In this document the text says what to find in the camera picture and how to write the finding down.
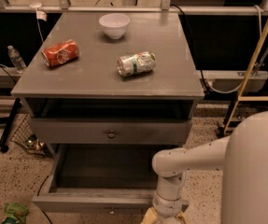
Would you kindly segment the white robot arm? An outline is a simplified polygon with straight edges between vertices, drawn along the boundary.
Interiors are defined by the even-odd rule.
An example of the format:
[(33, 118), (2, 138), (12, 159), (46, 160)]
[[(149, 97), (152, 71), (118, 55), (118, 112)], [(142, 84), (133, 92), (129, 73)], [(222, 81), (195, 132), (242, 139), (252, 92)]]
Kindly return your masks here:
[(152, 206), (141, 224), (183, 224), (180, 191), (189, 170), (221, 170), (220, 224), (268, 224), (268, 111), (244, 119), (231, 135), (160, 151)]

